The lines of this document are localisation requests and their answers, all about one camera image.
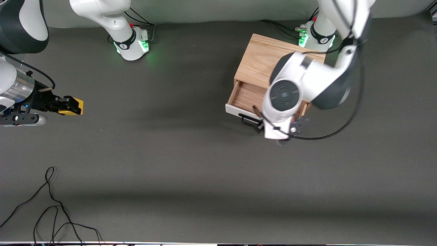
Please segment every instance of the silver cylinder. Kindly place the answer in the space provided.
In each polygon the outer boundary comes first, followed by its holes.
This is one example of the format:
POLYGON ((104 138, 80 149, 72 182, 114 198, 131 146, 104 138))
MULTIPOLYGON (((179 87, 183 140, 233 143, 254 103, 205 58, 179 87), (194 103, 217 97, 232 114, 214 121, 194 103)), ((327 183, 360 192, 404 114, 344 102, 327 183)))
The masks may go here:
POLYGON ((34 124, 34 126, 42 126, 44 124, 47 123, 47 117, 45 115, 38 115, 39 119, 38 121, 34 124))
POLYGON ((28 98, 35 87, 35 80, 17 69, 17 78, 12 86, 1 96, 21 102, 28 98))

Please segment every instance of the cable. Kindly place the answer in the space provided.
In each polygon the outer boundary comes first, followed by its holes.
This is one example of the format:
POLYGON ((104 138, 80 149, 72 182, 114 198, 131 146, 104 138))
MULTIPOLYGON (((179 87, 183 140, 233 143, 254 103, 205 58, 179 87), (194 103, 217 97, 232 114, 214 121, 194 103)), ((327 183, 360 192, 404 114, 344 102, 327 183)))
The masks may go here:
POLYGON ((275 27, 277 27, 281 32, 283 32, 285 35, 291 37, 291 38, 295 38, 295 39, 299 39, 299 36, 294 36, 291 35, 290 33, 286 32, 284 29, 290 30, 290 31, 294 31, 294 28, 290 28, 288 26, 285 26, 277 21, 272 21, 272 20, 259 20, 261 22, 266 22, 266 23, 272 23, 275 27))
MULTIPOLYGON (((337 12, 339 12, 340 17, 342 18, 343 22, 345 23, 345 25, 347 25, 346 18, 343 15, 343 13, 340 11, 340 8, 339 8, 338 3, 336 2, 336 0, 333 0, 333 3, 334 3, 334 6, 336 7, 337 12)), ((352 36, 352 34, 353 34, 353 27, 355 25, 356 14, 357 14, 357 0, 354 0, 353 19, 352 19, 352 23, 350 25, 349 35, 345 38, 345 40, 349 39, 352 36)), ((342 49, 346 45, 347 41, 345 41, 345 40, 343 40, 343 42, 341 43, 341 45, 338 48, 336 48, 334 50, 331 50, 331 51, 327 51, 327 52, 304 52, 302 54, 308 54, 308 53, 328 54, 328 53, 333 53, 335 51, 338 51, 338 50, 342 49)), ((329 137, 337 135, 338 133, 340 133, 346 127, 348 127, 350 125, 350 123, 355 119, 355 116, 356 116, 356 114, 357 114, 357 112, 358 112, 358 110, 360 108, 361 101, 362 101, 362 98, 363 98, 363 92, 364 92, 364 81, 365 81, 365 78, 364 78, 364 59, 363 59, 363 56, 362 56, 362 46, 363 46, 363 42, 361 42, 361 40, 359 40, 359 43, 357 45, 357 51, 358 51, 357 53, 359 55, 359 60, 360 60, 360 89, 359 89, 357 104, 356 104, 356 106, 354 108, 354 111, 352 112, 352 115, 349 117, 347 122, 342 127, 340 127, 338 130, 336 130, 335 132, 333 132, 331 134, 328 134, 328 135, 325 135, 325 136, 322 136, 322 137, 298 137, 298 136, 295 136, 295 135, 291 135, 290 133, 286 133, 286 132, 282 131, 281 129, 277 129, 280 133, 282 133, 284 135, 287 135, 290 138, 296 138, 296 139, 300 139, 300 140, 321 140, 321 139, 326 139, 326 138, 329 138, 329 137)), ((267 123, 269 123, 270 125, 273 126, 272 122, 269 119, 267 119, 265 117, 265 115, 255 105, 252 108, 253 108, 254 112, 259 117, 263 118, 264 120, 267 121, 267 123)))
POLYGON ((138 15, 141 19, 143 19, 145 22, 149 23, 150 25, 154 25, 150 23, 148 20, 144 19, 141 15, 139 15, 133 8, 130 8, 136 15, 138 15))
POLYGON ((316 8, 316 10, 314 10, 314 12, 312 13, 311 17, 308 19, 308 21, 312 21, 312 19, 316 16, 316 14, 318 14, 319 7, 316 8))
POLYGON ((437 2, 435 2, 431 7, 429 7, 428 11, 431 11, 436 5, 437 5, 437 2))
POLYGON ((2 228, 3 226, 4 226, 4 224, 6 224, 6 222, 8 222, 8 220, 15 214, 15 211, 17 211, 17 209, 21 206, 21 205, 23 205, 23 204, 26 204, 27 202, 29 202, 30 200, 32 200, 37 194, 38 194, 38 192, 44 187, 44 186, 46 186, 48 184, 48 181, 46 180, 46 182, 43 184, 43 185, 41 185, 41 187, 39 187, 39 189, 35 192, 35 194, 33 194, 33 196, 31 197, 31 198, 29 198, 29 200, 27 200, 27 201, 25 201, 25 202, 23 202, 23 203, 21 203, 21 204, 19 204, 18 206, 16 206, 16 208, 14 209, 14 211, 12 211, 12 213, 9 215, 9 217, 5 220, 5 221, 3 221, 3 223, 0 225, 0 228, 2 228))
POLYGON ((93 230, 93 231, 96 232, 97 240, 98 240, 98 242, 99 242, 99 245, 101 244, 101 241, 103 241, 103 238, 102 238, 102 236, 100 235, 100 232, 99 232, 97 229, 92 228, 92 227, 89 227, 89 226, 86 226, 86 225, 81 225, 81 224, 77 224, 77 223, 70 223, 70 222, 66 222, 66 223, 64 223, 61 227, 59 227, 58 231, 56 231, 56 233, 54 234, 53 237, 56 237, 56 235, 58 235, 59 231, 60 231, 60 230, 62 229, 62 227, 64 227, 65 225, 77 225, 77 226, 80 226, 80 227, 83 227, 83 228, 86 228, 86 229, 93 230))
POLYGON ((108 43, 110 43, 110 44, 114 44, 114 40, 112 40, 112 42, 109 41, 109 38, 110 38, 110 37, 111 37, 111 35, 108 35, 108 38, 107 38, 108 43))
MULTIPOLYGON (((350 125, 350 123, 355 119, 355 116, 357 115, 357 112, 358 112, 358 110, 360 108, 361 101, 362 101, 362 98, 363 98, 363 92, 364 92, 364 59, 363 59, 361 53, 362 53, 361 51, 358 52, 358 55, 359 55, 359 58, 360 58, 360 67, 361 67, 361 69, 360 69, 361 81, 360 81, 360 90, 359 90, 359 94, 358 94, 357 104, 355 106, 354 111, 352 112, 352 115, 349 117, 347 122, 342 127, 340 127, 335 132, 333 132, 331 134, 328 134, 328 135, 325 135, 323 137, 299 137, 299 136, 291 135, 290 133, 286 133, 286 132, 284 132, 284 131, 282 131, 280 129, 278 131, 281 132, 282 134, 285 134, 285 135, 289 136, 290 138, 296 138, 296 139, 300 139, 300 140, 322 140, 322 139, 327 139, 329 137, 335 136, 338 133, 342 132, 346 127, 348 127, 350 125)), ((272 122, 269 119, 267 119, 264 116, 264 114, 261 113, 256 106, 253 106, 253 109, 254 109, 255 113, 258 116, 262 116, 262 118, 264 120, 266 120, 267 123, 269 123, 270 125, 273 126, 272 122)))
POLYGON ((144 19, 141 15, 139 15, 135 10, 133 10, 132 8, 130 8, 136 15, 138 15, 141 19, 143 19, 144 21, 140 21, 140 20, 138 20, 138 19, 135 19, 135 18, 133 18, 132 16, 130 16, 126 11, 125 11, 125 14, 129 17, 129 18, 131 18, 132 20, 134 20, 134 21, 137 21, 137 22, 139 22, 139 23, 143 23, 143 24, 146 24, 146 25, 151 25, 151 26, 154 26, 155 24, 153 24, 153 23, 150 23, 149 21, 147 21, 146 19, 144 19))
POLYGON ((156 25, 153 24, 153 23, 150 23, 148 20, 146 20, 145 18, 143 18, 143 16, 141 16, 140 14, 138 14, 138 13, 137 13, 133 8, 130 8, 130 10, 132 10, 132 12, 134 12, 136 15, 138 15, 138 16, 139 16, 141 19, 143 19, 144 21, 140 21, 140 20, 138 20, 138 19, 133 18, 132 16, 130 16, 130 15, 125 11, 125 14, 126 14, 129 18, 131 18, 132 20, 137 21, 137 22, 139 22, 139 23, 143 23, 143 24, 146 24, 146 25, 149 25, 149 26, 153 26, 153 30, 152 30, 152 38, 150 38, 150 42, 152 42, 153 39, 155 38, 155 27, 156 27, 156 25))
POLYGON ((37 71, 38 73, 40 73, 40 74, 42 74, 44 77, 46 77, 48 80, 50 80, 50 82, 52 83, 52 87, 48 87, 48 88, 44 88, 44 89, 40 89, 39 92, 51 91, 51 90, 55 89, 55 86, 56 86, 55 82, 53 81, 52 78, 50 78, 50 76, 48 76, 47 74, 45 74, 43 71, 41 71, 41 70, 39 70, 38 68, 33 67, 33 66, 31 66, 31 65, 29 65, 29 64, 27 64, 27 63, 25 63, 24 61, 20 61, 19 59, 15 58, 15 57, 13 57, 13 56, 10 56, 9 54, 6 54, 6 53, 4 53, 4 52, 1 51, 1 50, 0 50, 0 53, 1 53, 2 55, 6 56, 6 57, 9 58, 9 59, 12 59, 12 60, 14 60, 14 61, 16 61, 16 62, 18 62, 18 63, 20 63, 20 64, 22 64, 22 65, 25 65, 25 66, 28 67, 28 68, 31 68, 31 69, 37 71))
POLYGON ((48 187, 49 187, 50 198, 51 198, 53 201, 59 203, 59 205, 53 205, 53 206, 49 206, 49 207, 47 207, 47 208, 43 211, 43 213, 40 215, 40 217, 38 218, 38 220, 36 221, 36 224, 35 224, 34 229, 33 229, 33 238, 34 238, 34 243, 36 244, 36 236, 35 236, 35 233, 36 233, 36 229, 37 229, 37 227, 38 227, 38 224, 39 224, 40 220, 42 219, 42 217, 44 216, 44 214, 47 213, 48 210, 50 210, 51 208, 55 208, 55 209, 56 209, 56 214, 55 214, 54 221, 53 221, 52 239, 50 240, 49 245, 50 245, 52 242, 53 242, 53 244, 55 243, 55 237, 56 237, 56 235, 58 234, 58 232, 60 231, 60 229, 61 229, 63 226, 68 225, 68 224, 70 224, 70 225, 72 226, 75 236, 77 237, 77 239, 78 239, 81 243, 83 243, 83 240, 79 237, 79 235, 78 235, 78 233, 77 233, 77 231, 76 231, 75 225, 76 225, 76 226, 80 226, 80 227, 84 227, 84 228, 87 228, 87 229, 94 230, 94 231, 96 232, 96 234, 97 234, 97 239, 98 239, 99 244, 100 244, 100 242, 103 241, 100 232, 99 232, 97 229, 95 229, 95 228, 92 228, 92 227, 89 227, 89 226, 85 226, 85 225, 81 225, 81 224, 77 224, 77 223, 73 223, 73 222, 71 221, 71 219, 70 219, 70 216, 69 216, 68 213, 66 212, 65 207, 64 207, 64 205, 62 204, 62 202, 54 198, 54 196, 53 196, 53 191, 52 191, 52 187, 51 187, 51 184, 50 184, 50 180, 51 180, 51 178, 53 177, 53 174, 54 174, 54 173, 55 173, 55 167, 49 167, 49 168, 47 169, 47 171, 45 172, 45 183, 44 183, 41 187, 39 187, 39 189, 35 192, 35 194, 34 194, 31 198, 29 198, 27 201, 25 201, 25 202, 23 202, 23 203, 21 203, 21 204, 18 205, 18 206, 14 209, 14 211, 9 215, 9 217, 8 217, 8 218, 7 218, 7 219, 6 219, 6 220, 5 220, 5 221, 0 225, 0 228, 1 228, 4 224, 6 224, 6 222, 9 221, 9 219, 10 219, 10 218, 15 214, 15 211, 16 211, 16 210, 17 210, 21 205, 26 204, 27 202, 29 202, 30 200, 32 200, 32 199, 33 199, 33 198, 38 194, 38 192, 39 192, 39 191, 40 191, 44 186, 48 185, 48 187), (58 216, 59 208, 62 209, 63 213, 64 213, 65 216, 67 217, 68 222, 67 222, 67 223, 64 223, 64 224, 63 224, 63 225, 58 229, 58 231, 55 233, 56 219, 57 219, 57 216, 58 216))
POLYGON ((153 25, 152 38, 150 39, 151 42, 155 38, 155 28, 156 28, 156 25, 153 25))
POLYGON ((272 23, 272 24, 274 24, 275 26, 280 26, 280 27, 282 27, 282 28, 284 28, 284 29, 287 29, 287 30, 292 30, 292 31, 295 30, 294 28, 291 28, 291 27, 288 27, 288 26, 286 26, 286 25, 283 25, 283 24, 281 24, 281 23, 279 23, 279 22, 277 22, 277 21, 266 20, 266 19, 259 20, 259 21, 272 23))

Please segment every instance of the wooden top surface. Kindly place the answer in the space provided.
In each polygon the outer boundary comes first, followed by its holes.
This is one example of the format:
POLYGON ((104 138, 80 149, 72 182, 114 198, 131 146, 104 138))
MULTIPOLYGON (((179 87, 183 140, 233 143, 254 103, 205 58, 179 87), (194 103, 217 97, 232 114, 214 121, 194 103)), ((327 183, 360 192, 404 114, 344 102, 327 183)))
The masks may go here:
MULTIPOLYGON (((235 74, 235 80, 262 88, 269 88, 270 75, 279 59, 296 51, 306 52, 311 50, 259 34, 253 34, 235 74)), ((308 54, 307 56, 324 63, 326 55, 308 54)))

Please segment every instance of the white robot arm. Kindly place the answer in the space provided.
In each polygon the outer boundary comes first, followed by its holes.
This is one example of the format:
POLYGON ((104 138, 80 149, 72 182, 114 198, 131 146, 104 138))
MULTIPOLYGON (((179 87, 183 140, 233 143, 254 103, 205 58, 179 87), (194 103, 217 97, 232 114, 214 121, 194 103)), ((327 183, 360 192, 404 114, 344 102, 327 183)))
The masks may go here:
POLYGON ((128 10, 131 0, 70 0, 70 6, 77 15, 105 28, 114 40, 117 52, 125 60, 138 60, 149 51, 147 30, 131 27, 123 16, 107 17, 128 10))
POLYGON ((332 109, 343 103, 351 88, 358 46, 367 38, 370 7, 375 0, 318 0, 322 18, 338 29, 343 39, 335 67, 314 61, 305 54, 292 53, 276 65, 263 104, 264 136, 289 138, 293 115, 303 100, 319 109, 332 109))
POLYGON ((38 53, 46 48, 49 31, 42 7, 42 0, 6 0, 0 3, 0 125, 45 124, 46 117, 30 113, 31 109, 62 115, 82 114, 81 100, 54 95, 54 84, 47 87, 32 78, 31 72, 17 69, 5 59, 9 57, 47 76, 10 56, 38 53))

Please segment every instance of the wooden drawer box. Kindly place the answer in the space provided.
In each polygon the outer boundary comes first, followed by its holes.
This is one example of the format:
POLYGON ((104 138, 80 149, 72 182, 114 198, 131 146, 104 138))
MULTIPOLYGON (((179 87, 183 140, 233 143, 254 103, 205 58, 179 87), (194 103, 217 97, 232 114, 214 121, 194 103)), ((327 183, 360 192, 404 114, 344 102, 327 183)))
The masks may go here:
MULTIPOLYGON (((306 52, 310 50, 253 34, 235 74, 234 89, 225 105, 226 112, 235 116, 243 114, 260 119, 255 115, 252 106, 255 105, 261 109, 264 94, 270 86, 270 75, 274 67, 281 57, 295 51, 306 52)), ((321 63, 325 61, 325 54, 308 54, 308 57, 321 63)), ((304 116, 310 105, 308 102, 302 102, 298 115, 304 116)))

